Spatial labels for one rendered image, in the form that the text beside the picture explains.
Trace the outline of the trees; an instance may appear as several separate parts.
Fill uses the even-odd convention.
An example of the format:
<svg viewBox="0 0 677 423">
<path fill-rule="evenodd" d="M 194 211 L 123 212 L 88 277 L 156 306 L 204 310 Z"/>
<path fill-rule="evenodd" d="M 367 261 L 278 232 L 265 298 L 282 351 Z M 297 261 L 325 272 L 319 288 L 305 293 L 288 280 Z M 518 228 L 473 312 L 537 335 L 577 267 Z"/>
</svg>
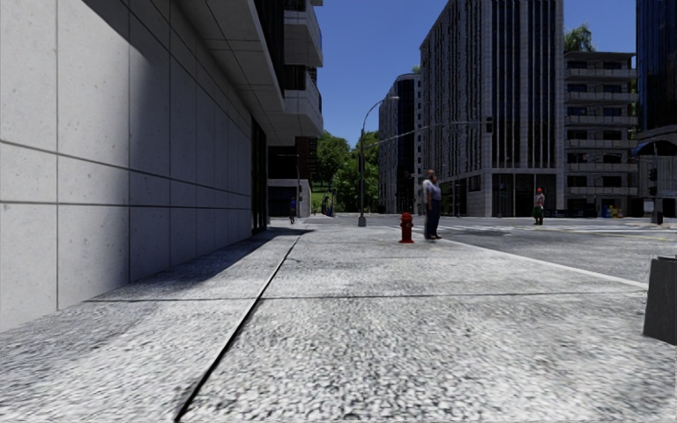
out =
<svg viewBox="0 0 677 423">
<path fill-rule="evenodd" d="M 366 212 L 378 209 L 378 146 L 368 148 L 379 140 L 378 131 L 368 131 L 365 139 L 365 192 Z M 339 212 L 357 212 L 360 206 L 359 149 L 351 148 L 342 137 L 327 130 L 317 140 L 317 163 L 315 180 L 333 186 L 336 190 L 336 206 Z"/>
</svg>

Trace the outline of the traffic light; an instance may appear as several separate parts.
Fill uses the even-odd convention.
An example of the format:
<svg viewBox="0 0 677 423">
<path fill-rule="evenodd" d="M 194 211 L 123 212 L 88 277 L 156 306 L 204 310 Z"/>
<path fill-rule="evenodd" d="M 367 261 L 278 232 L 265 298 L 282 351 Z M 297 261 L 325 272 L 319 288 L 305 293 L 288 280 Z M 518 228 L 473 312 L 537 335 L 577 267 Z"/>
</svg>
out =
<svg viewBox="0 0 677 423">
<path fill-rule="evenodd" d="M 648 193 L 653 204 L 651 223 L 661 225 L 663 214 L 658 209 L 658 147 L 657 141 L 643 142 L 632 150 L 633 157 L 639 161 L 647 162 L 648 167 Z"/>
<path fill-rule="evenodd" d="M 389 97 L 385 97 L 385 98 L 377 101 L 369 109 L 369 111 L 365 114 L 364 120 L 362 122 L 361 136 L 360 136 L 360 139 L 357 143 L 357 145 L 359 146 L 358 168 L 359 168 L 359 174 L 360 174 L 360 214 L 359 214 L 359 217 L 358 217 L 358 226 L 359 227 L 365 227 L 367 225 L 366 217 L 364 216 L 364 173 L 365 173 L 364 139 L 365 139 L 366 122 L 367 122 L 369 114 L 371 113 L 371 111 L 374 108 L 376 108 L 377 106 L 379 106 L 381 103 L 383 103 L 385 101 L 391 101 L 391 100 L 397 101 L 397 100 L 399 100 L 399 97 L 397 95 L 389 96 Z M 415 133 L 417 131 L 428 130 L 428 129 L 432 129 L 432 128 L 436 128 L 436 127 L 440 127 L 440 126 L 446 127 L 446 126 L 451 126 L 451 125 L 466 125 L 468 128 L 475 128 L 475 129 L 480 128 L 481 129 L 481 128 L 484 128 L 487 124 L 488 124 L 487 119 L 433 123 L 432 125 L 422 126 L 420 128 L 415 128 L 412 131 L 404 132 L 404 133 L 401 133 L 401 134 L 396 135 L 394 137 L 385 138 L 383 141 L 378 141 L 377 144 L 379 145 L 381 143 L 386 143 L 386 142 L 391 141 L 393 139 L 397 139 L 399 137 L 403 137 L 403 136 L 409 135 L 411 133 Z"/>
</svg>

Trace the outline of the grey stone building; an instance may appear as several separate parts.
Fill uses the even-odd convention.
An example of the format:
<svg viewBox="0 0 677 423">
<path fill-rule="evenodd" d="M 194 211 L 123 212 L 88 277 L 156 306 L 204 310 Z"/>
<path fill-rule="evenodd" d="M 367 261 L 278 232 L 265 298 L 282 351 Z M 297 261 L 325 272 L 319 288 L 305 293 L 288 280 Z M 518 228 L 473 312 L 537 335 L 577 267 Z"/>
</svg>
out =
<svg viewBox="0 0 677 423">
<path fill-rule="evenodd" d="M 379 210 L 414 214 L 421 173 L 421 79 L 406 73 L 393 82 L 378 109 Z"/>
</svg>

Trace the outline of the grey stone tower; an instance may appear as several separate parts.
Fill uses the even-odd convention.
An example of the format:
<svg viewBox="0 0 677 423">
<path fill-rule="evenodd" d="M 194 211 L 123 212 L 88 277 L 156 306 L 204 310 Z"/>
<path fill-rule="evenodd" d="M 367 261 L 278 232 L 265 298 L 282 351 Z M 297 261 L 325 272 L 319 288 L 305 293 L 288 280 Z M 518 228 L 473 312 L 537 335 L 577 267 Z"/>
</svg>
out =
<svg viewBox="0 0 677 423">
<path fill-rule="evenodd" d="M 564 198 L 563 0 L 448 0 L 420 46 L 423 166 L 452 216 Z"/>
</svg>

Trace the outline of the pale concrete balcony building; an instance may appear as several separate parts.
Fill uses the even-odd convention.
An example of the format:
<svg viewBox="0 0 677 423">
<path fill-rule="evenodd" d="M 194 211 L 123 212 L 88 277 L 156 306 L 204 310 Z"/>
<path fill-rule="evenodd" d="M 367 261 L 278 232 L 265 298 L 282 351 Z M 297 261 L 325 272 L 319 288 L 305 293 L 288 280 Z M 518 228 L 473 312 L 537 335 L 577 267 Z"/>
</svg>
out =
<svg viewBox="0 0 677 423">
<path fill-rule="evenodd" d="M 625 212 L 637 197 L 633 53 L 564 54 L 564 197 L 578 217 Z"/>
</svg>

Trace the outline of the tree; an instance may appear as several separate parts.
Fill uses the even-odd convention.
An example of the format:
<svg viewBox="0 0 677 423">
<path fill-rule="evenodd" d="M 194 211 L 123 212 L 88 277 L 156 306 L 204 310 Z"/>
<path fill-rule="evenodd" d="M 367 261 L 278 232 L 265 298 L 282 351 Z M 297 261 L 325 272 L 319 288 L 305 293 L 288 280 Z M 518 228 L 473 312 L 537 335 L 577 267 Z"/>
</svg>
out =
<svg viewBox="0 0 677 423">
<path fill-rule="evenodd" d="M 587 22 L 567 30 L 563 35 L 564 52 L 595 52 L 592 31 Z"/>
</svg>

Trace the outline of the dark bin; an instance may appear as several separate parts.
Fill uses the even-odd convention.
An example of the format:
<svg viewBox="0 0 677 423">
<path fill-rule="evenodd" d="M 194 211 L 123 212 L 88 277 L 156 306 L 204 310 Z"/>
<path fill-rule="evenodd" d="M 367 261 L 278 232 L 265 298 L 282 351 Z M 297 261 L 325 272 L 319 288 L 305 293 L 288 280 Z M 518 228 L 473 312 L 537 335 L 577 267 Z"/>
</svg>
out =
<svg viewBox="0 0 677 423">
<path fill-rule="evenodd" d="M 677 258 L 651 260 L 643 334 L 677 345 Z"/>
</svg>

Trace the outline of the glass tower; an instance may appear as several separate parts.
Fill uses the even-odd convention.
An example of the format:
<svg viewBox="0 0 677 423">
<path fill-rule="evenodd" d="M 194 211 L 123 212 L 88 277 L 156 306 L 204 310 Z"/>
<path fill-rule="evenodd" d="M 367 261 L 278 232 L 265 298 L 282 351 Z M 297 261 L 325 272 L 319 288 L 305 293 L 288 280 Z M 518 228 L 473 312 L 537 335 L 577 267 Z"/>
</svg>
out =
<svg viewBox="0 0 677 423">
<path fill-rule="evenodd" d="M 636 0 L 639 128 L 677 124 L 677 0 Z"/>
</svg>

